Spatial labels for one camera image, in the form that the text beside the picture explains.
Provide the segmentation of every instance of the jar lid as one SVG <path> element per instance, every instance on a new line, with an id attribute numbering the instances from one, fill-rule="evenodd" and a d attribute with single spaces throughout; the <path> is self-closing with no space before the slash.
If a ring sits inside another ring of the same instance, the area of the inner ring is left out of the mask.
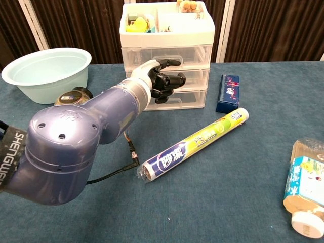
<path id="1" fill-rule="evenodd" d="M 324 235 L 324 221 L 319 216 L 309 212 L 294 212 L 292 227 L 301 235 L 309 238 L 321 238 Z"/>

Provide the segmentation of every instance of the blue box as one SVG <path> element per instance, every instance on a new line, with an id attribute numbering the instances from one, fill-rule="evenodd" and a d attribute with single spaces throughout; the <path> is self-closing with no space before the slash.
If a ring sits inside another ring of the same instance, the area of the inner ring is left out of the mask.
<path id="1" fill-rule="evenodd" d="M 238 109 L 239 76 L 222 75 L 216 112 L 228 114 Z"/>

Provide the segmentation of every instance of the teal tablecloth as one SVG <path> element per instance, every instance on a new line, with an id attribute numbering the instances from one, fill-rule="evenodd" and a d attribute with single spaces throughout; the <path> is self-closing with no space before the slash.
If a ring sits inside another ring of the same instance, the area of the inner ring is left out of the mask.
<path id="1" fill-rule="evenodd" d="M 324 62 L 211 65 L 203 109 L 144 112 L 130 127 L 141 162 L 210 124 L 222 74 L 240 76 L 250 119 L 157 180 L 136 170 L 43 206 L 0 194 L 1 242 L 316 242 L 296 233 L 282 204 L 294 142 L 324 140 Z M 95 94 L 125 78 L 121 64 L 89 66 Z M 0 80 L 0 119 L 26 129 L 47 105 Z M 98 149 L 90 179 L 130 162 L 123 137 Z"/>

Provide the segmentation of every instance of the background wall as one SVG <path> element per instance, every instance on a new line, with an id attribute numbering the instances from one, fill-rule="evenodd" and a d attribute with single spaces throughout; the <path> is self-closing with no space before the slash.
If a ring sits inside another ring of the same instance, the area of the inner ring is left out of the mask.
<path id="1" fill-rule="evenodd" d="M 119 40 L 123 0 L 30 1 L 49 48 L 85 49 L 93 57 L 92 64 L 123 62 Z M 216 27 L 215 62 L 226 0 L 203 2 Z M 225 62 L 320 60 L 323 16 L 323 0 L 236 0 Z M 18 0 L 1 1 L 0 46 L 0 71 L 16 58 L 39 50 Z"/>

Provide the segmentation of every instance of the white plastic drawer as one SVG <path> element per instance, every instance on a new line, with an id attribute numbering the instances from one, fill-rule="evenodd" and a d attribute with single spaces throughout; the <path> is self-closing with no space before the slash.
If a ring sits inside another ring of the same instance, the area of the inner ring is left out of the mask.
<path id="1" fill-rule="evenodd" d="M 162 73 L 166 75 L 177 76 L 178 73 L 183 73 L 186 77 L 186 83 L 184 86 L 175 90 L 178 91 L 189 91 L 189 90 L 203 90 L 208 85 L 208 78 L 210 69 L 197 69 L 197 70 L 173 70 L 173 71 L 163 71 Z M 126 71 L 126 77 L 130 77 L 131 71 Z"/>
<path id="2" fill-rule="evenodd" d="M 197 1 L 201 14 L 179 13 L 176 1 L 165 3 L 133 3 L 123 5 L 119 35 L 122 47 L 185 47 L 214 43 L 215 24 L 203 1 Z M 128 33 L 127 14 L 154 17 L 156 33 Z"/>
<path id="3" fill-rule="evenodd" d="M 156 104 L 155 99 L 152 98 L 145 111 L 203 108 L 205 106 L 206 93 L 207 89 L 173 93 L 169 96 L 168 101 L 163 104 Z"/>
<path id="4" fill-rule="evenodd" d="M 125 70 L 133 70 L 152 59 L 173 59 L 181 62 L 181 68 L 193 69 L 196 66 L 209 65 L 213 44 L 188 47 L 165 48 L 122 48 Z"/>

